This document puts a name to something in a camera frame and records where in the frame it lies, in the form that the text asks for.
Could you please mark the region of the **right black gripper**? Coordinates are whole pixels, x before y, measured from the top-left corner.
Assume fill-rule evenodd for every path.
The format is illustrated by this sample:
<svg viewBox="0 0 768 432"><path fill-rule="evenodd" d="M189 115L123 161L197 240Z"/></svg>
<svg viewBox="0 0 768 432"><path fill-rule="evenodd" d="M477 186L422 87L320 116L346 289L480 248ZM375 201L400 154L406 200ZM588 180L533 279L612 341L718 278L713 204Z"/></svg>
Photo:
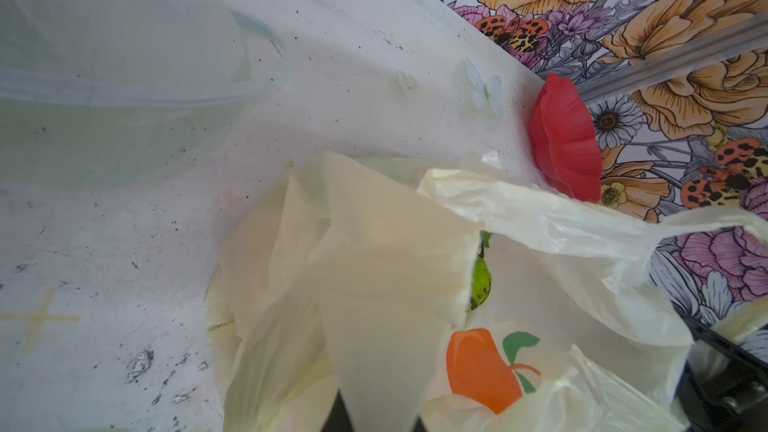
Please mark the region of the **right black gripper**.
<svg viewBox="0 0 768 432"><path fill-rule="evenodd" d="M690 431L765 431L767 364L744 347L715 332L676 305L677 314L703 351L719 362L713 372L689 358L677 399Z"/></svg>

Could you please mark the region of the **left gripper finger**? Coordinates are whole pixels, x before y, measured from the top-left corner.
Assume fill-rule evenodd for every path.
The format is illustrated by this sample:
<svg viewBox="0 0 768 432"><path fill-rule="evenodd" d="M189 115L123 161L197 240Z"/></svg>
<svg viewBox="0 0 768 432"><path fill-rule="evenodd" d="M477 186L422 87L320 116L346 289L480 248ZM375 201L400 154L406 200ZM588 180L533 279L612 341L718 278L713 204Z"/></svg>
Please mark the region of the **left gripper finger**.
<svg viewBox="0 0 768 432"><path fill-rule="evenodd" d="M338 392L321 432L354 432L341 392Z"/></svg>

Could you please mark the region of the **cream printed plastic bag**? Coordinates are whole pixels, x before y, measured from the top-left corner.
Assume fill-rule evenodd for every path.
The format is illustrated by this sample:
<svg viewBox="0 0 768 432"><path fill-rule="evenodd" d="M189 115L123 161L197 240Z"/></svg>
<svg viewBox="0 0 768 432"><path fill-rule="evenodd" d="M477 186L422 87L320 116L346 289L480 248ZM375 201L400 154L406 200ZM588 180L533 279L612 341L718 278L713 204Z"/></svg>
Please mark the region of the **cream printed plastic bag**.
<svg viewBox="0 0 768 432"><path fill-rule="evenodd" d="M660 243L741 209L659 223L505 181L336 153L289 170L225 239L205 298L227 431L681 431L694 340ZM480 232L486 302L469 310Z"/></svg>

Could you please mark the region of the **red flower-shaped plate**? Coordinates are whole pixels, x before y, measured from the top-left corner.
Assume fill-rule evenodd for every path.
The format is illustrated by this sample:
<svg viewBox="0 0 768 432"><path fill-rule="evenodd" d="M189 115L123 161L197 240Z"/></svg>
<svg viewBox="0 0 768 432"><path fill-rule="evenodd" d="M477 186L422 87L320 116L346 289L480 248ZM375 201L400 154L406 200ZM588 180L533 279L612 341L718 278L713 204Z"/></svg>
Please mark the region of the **red flower-shaped plate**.
<svg viewBox="0 0 768 432"><path fill-rule="evenodd" d="M600 149L590 112L571 80L547 77L528 134L536 166L550 186L576 200L600 200Z"/></svg>

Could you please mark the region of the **fake green grapes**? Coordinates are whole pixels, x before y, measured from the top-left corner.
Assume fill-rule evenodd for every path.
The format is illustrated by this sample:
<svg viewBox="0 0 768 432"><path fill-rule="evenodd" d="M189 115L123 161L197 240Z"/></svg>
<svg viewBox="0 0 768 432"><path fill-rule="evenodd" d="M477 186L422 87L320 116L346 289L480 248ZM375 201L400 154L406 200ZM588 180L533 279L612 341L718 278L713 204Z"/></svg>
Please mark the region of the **fake green grapes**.
<svg viewBox="0 0 768 432"><path fill-rule="evenodd" d="M492 233L490 232L480 232L480 246L473 268L472 290L469 301L470 311L474 311L483 305L491 292L493 276L485 260L485 251L490 246L491 237Z"/></svg>

